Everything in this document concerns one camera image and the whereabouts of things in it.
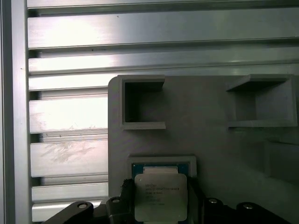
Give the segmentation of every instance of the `aluminum profile slot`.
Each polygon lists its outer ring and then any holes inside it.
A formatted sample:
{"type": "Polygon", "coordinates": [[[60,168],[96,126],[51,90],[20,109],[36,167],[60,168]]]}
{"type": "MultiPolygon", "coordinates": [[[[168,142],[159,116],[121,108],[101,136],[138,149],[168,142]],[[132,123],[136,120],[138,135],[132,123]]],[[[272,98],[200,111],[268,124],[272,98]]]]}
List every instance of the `aluminum profile slot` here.
{"type": "Polygon", "coordinates": [[[41,186],[32,188],[32,202],[80,201],[108,197],[108,183],[41,186]]]}
{"type": "MultiPolygon", "coordinates": [[[[298,62],[298,47],[245,45],[221,49],[198,49],[113,55],[66,56],[29,59],[31,75],[144,70],[158,68],[209,67],[298,62]]],[[[97,74],[99,86],[108,86],[111,75],[97,74]]]]}
{"type": "Polygon", "coordinates": [[[297,38],[299,24],[293,21],[298,13],[298,8],[273,8],[28,18],[28,47],[297,38]],[[198,21],[205,21],[200,29],[198,21]]]}
{"type": "Polygon", "coordinates": [[[107,97],[30,101],[30,132],[107,129],[107,104],[107,97]]]}
{"type": "MultiPolygon", "coordinates": [[[[154,70],[134,70],[118,71],[105,73],[111,79],[117,75],[160,75],[166,76],[245,76],[250,73],[256,74],[273,74],[273,73],[290,73],[296,74],[299,70],[299,63],[291,64],[258,64],[244,66],[220,66],[220,67],[201,67],[201,68],[172,68],[172,69],[154,69],[154,70]]],[[[102,74],[74,74],[74,75],[42,75],[29,77],[30,91],[43,91],[53,89],[68,88],[93,88],[98,87],[99,79],[102,74]]]]}
{"type": "MultiPolygon", "coordinates": [[[[200,2],[198,0],[159,0],[159,3],[184,3],[184,2],[200,2]]],[[[103,6],[103,5],[128,5],[128,4],[150,4],[157,3],[156,0],[28,0],[28,8],[40,8],[40,7],[67,7],[67,6],[103,6]]]]}
{"type": "MultiPolygon", "coordinates": [[[[217,0],[27,0],[28,9],[38,8],[53,8],[53,7],[103,7],[111,6],[126,6],[126,5],[148,5],[148,4],[184,4],[184,3],[202,3],[204,5],[218,5],[222,1],[217,0]]],[[[277,0],[226,0],[225,4],[237,5],[237,6],[283,6],[294,5],[291,1],[277,1],[277,0]]]]}
{"type": "Polygon", "coordinates": [[[32,177],[108,173],[107,140],[33,143],[32,177]]]}
{"type": "MultiPolygon", "coordinates": [[[[96,208],[102,200],[87,200],[96,208]]],[[[69,202],[50,202],[50,203],[35,203],[32,206],[32,222],[43,222],[51,218],[53,215],[60,212],[75,201],[69,202]]]]}
{"type": "Polygon", "coordinates": [[[108,182],[108,175],[83,175],[83,176],[57,176],[44,177],[41,179],[43,186],[64,185],[64,184],[82,184],[82,183],[104,183],[108,182]]]}

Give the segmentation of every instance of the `screw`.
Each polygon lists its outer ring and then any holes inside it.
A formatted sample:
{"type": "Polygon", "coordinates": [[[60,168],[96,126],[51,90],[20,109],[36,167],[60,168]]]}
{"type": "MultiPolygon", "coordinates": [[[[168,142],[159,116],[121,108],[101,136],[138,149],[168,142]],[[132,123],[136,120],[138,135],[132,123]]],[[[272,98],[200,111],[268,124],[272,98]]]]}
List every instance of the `screw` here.
{"type": "Polygon", "coordinates": [[[244,204],[243,206],[244,206],[244,208],[246,208],[246,209],[253,209],[253,207],[252,207],[251,204],[244,204]]]}
{"type": "Polygon", "coordinates": [[[80,208],[80,209],[83,209],[83,208],[86,208],[87,207],[87,204],[80,204],[80,205],[78,205],[78,208],[80,208]]]}
{"type": "Polygon", "coordinates": [[[209,200],[209,203],[212,203],[212,204],[217,204],[217,199],[215,199],[215,198],[211,198],[210,200],[209,200]]]}

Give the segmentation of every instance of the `metal frame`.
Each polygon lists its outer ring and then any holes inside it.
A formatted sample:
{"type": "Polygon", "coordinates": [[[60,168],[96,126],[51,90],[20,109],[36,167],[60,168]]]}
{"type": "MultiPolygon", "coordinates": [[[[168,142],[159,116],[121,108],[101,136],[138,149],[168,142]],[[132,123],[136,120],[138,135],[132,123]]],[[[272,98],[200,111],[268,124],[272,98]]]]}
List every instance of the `metal frame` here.
{"type": "Polygon", "coordinates": [[[12,0],[15,223],[32,222],[28,115],[27,2],[12,0]]]}
{"type": "Polygon", "coordinates": [[[0,223],[15,223],[11,1],[0,1],[0,223]]]}

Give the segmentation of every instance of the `shiny metal surface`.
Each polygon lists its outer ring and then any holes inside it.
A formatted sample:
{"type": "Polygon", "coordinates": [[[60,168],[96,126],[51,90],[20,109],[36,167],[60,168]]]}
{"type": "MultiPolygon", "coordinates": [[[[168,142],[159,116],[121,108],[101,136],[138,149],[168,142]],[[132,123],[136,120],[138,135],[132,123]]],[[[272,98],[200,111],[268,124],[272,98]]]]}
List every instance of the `shiny metal surface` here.
{"type": "Polygon", "coordinates": [[[107,97],[30,101],[30,133],[107,129],[107,97]]]}
{"type": "Polygon", "coordinates": [[[12,0],[11,6],[15,223],[29,224],[32,221],[32,216],[27,78],[27,4],[25,0],[12,0]]]}
{"type": "Polygon", "coordinates": [[[108,183],[41,186],[32,188],[32,202],[91,200],[108,197],[108,183]]]}
{"type": "Polygon", "coordinates": [[[107,140],[32,143],[31,176],[108,173],[107,140]]]}
{"type": "Polygon", "coordinates": [[[65,185],[79,183],[104,183],[108,182],[108,175],[84,175],[84,176],[58,176],[44,177],[41,179],[43,186],[47,185],[65,185]]]}
{"type": "MultiPolygon", "coordinates": [[[[267,3],[275,3],[277,1],[274,0],[258,0],[262,1],[264,4],[267,3]]],[[[221,0],[28,0],[28,8],[38,8],[38,7],[65,7],[65,6],[71,6],[71,7],[79,7],[79,6],[103,6],[103,5],[127,5],[127,4],[150,4],[150,3],[167,3],[167,4],[173,4],[173,3],[184,3],[184,2],[222,2],[221,0]]],[[[249,4],[254,4],[253,0],[227,0],[226,2],[244,2],[249,4]]]]}
{"type": "Polygon", "coordinates": [[[194,67],[178,69],[150,69],[150,70],[133,70],[133,71],[115,71],[109,73],[85,73],[85,74],[59,74],[59,75],[42,75],[29,77],[29,89],[32,91],[43,91],[52,89],[68,88],[93,88],[106,87],[109,81],[117,75],[247,75],[250,73],[271,74],[271,73],[289,73],[298,74],[299,63],[282,63],[282,64],[262,64],[244,66],[221,66],[221,67],[194,67]]]}
{"type": "MultiPolygon", "coordinates": [[[[93,203],[94,207],[98,207],[101,203],[101,200],[87,200],[93,203]]],[[[72,204],[74,201],[71,202],[51,202],[51,203],[35,203],[32,206],[32,222],[42,222],[53,215],[60,212],[65,207],[72,204]]]]}
{"type": "MultiPolygon", "coordinates": [[[[299,47],[217,46],[214,49],[148,52],[114,55],[69,56],[29,59],[29,73],[62,74],[116,70],[211,67],[224,65],[295,63],[299,47]]],[[[98,74],[100,85],[108,85],[110,76],[98,74]]]]}
{"type": "Polygon", "coordinates": [[[28,47],[297,38],[298,13],[298,8],[273,8],[28,18],[28,47]],[[199,21],[204,21],[200,28],[199,21]]]}
{"type": "Polygon", "coordinates": [[[39,137],[41,142],[107,140],[108,129],[42,133],[39,137]]]}

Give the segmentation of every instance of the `rectangular slot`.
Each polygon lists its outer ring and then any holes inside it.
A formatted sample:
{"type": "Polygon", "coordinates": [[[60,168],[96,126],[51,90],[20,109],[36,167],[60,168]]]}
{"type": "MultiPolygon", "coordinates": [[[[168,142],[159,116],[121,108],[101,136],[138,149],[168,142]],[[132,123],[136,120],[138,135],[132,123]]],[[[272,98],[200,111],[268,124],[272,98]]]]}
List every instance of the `rectangular slot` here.
{"type": "Polygon", "coordinates": [[[121,82],[123,129],[165,129],[161,110],[164,76],[125,76],[121,82]]]}
{"type": "Polygon", "coordinates": [[[299,184],[299,146],[283,142],[265,143],[265,173],[268,176],[299,184]]]}
{"type": "Polygon", "coordinates": [[[297,126],[296,96],[290,75],[249,75],[228,84],[235,100],[229,127],[297,126]]]}

